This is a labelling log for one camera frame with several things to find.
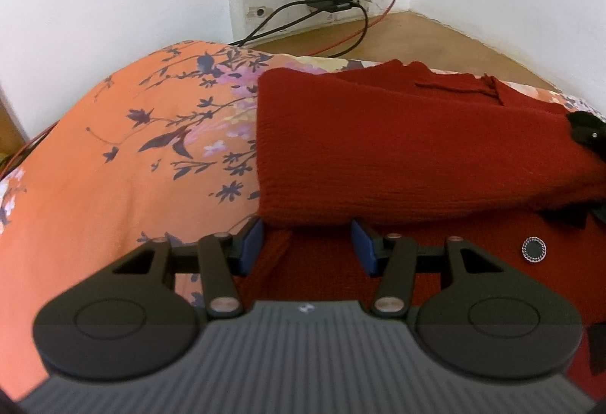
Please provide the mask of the white wall socket panel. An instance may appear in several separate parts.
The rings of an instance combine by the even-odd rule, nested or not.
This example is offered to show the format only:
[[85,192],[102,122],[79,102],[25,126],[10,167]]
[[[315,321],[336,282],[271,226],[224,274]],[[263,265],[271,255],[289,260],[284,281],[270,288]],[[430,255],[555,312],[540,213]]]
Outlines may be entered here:
[[[269,41],[289,34],[326,27],[362,17],[357,8],[336,13],[316,13],[305,0],[228,0],[232,40],[239,42],[258,32],[258,41]],[[390,0],[354,0],[369,16],[380,15]]]

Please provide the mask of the floral orange bedsheet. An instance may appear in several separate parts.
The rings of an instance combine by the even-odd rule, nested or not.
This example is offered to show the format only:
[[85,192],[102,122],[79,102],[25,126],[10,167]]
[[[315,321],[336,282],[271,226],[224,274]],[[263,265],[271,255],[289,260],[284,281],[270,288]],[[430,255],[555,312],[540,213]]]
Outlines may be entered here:
[[62,291],[142,243],[260,216],[264,72],[369,67],[183,42],[94,87],[1,183],[2,388],[21,398],[44,380],[31,327]]

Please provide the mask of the red knit cardigan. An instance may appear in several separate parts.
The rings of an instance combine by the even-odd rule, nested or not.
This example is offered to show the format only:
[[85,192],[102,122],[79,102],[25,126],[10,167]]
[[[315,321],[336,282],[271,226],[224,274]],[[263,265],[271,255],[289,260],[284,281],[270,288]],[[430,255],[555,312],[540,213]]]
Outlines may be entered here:
[[419,62],[259,79],[259,213],[268,228],[244,302],[359,300],[377,283],[348,243],[355,218],[423,245],[462,236],[558,292],[587,333],[569,375],[605,394],[605,153],[567,110],[496,78]]

